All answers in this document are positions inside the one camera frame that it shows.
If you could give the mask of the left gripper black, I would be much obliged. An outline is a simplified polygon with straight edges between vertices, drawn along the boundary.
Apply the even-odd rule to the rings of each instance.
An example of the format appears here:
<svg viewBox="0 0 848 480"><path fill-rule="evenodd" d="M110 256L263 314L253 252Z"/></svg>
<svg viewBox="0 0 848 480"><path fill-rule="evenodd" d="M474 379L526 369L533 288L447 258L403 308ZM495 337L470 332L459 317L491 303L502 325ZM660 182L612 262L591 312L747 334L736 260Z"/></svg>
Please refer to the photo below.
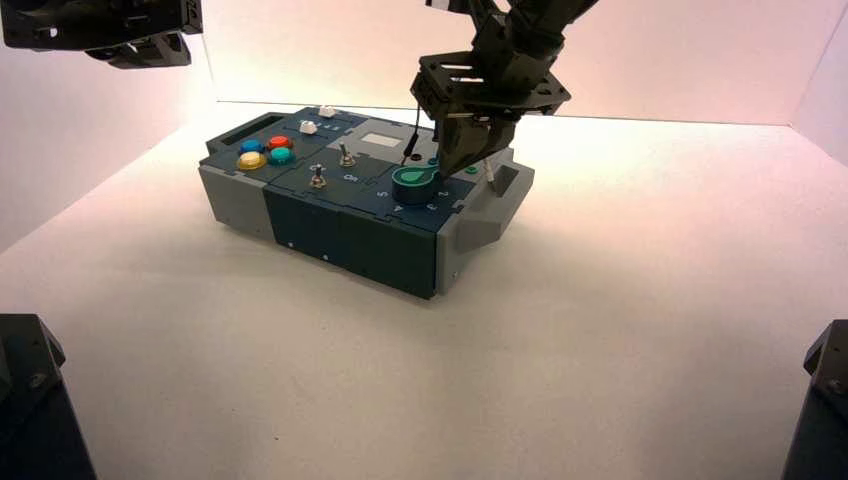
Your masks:
<svg viewBox="0 0 848 480"><path fill-rule="evenodd" d="M199 1L3 1L6 46L85 51L118 69L189 66L180 33L203 32Z"/></svg>

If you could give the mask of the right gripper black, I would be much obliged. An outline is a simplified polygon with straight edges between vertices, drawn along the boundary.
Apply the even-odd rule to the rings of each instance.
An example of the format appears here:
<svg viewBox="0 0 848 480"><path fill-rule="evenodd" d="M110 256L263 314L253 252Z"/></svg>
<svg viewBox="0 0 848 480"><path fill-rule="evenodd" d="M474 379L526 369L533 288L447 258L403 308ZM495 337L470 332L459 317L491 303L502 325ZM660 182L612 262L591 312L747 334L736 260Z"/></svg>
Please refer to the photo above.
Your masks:
<svg viewBox="0 0 848 480"><path fill-rule="evenodd" d="M506 69L491 72L492 65ZM437 121L443 178L507 148L521 116L552 115L571 99L548 62L508 53L505 62L492 64L472 51L421 57L411 93Z"/></svg>

